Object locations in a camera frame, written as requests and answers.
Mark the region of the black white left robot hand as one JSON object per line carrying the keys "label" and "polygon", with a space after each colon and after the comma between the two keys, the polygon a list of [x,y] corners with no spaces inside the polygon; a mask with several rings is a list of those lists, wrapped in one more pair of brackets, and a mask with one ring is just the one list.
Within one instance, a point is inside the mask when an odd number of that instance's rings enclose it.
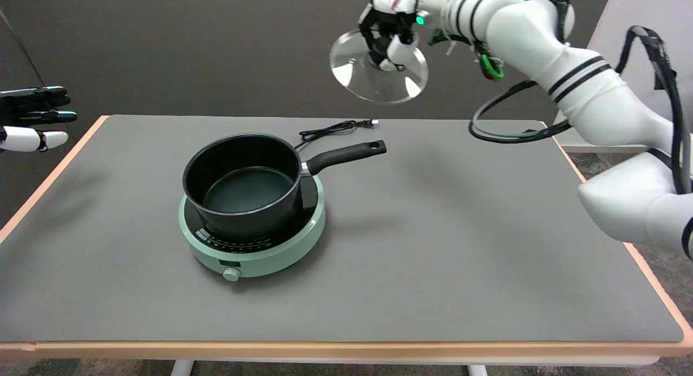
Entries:
{"label": "black white left robot hand", "polygon": [[79,119],[76,112],[59,108],[71,103],[62,86],[32,87],[1,92],[1,152],[45,152],[67,142],[60,130],[36,126],[68,124]]}

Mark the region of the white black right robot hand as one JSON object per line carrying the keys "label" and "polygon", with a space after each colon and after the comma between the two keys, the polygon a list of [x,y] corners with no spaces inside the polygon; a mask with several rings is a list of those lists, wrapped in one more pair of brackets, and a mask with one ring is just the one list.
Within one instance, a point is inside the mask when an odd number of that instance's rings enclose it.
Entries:
{"label": "white black right robot hand", "polygon": [[357,21],[369,62],[382,72],[401,72],[414,56],[421,0],[369,0]]}

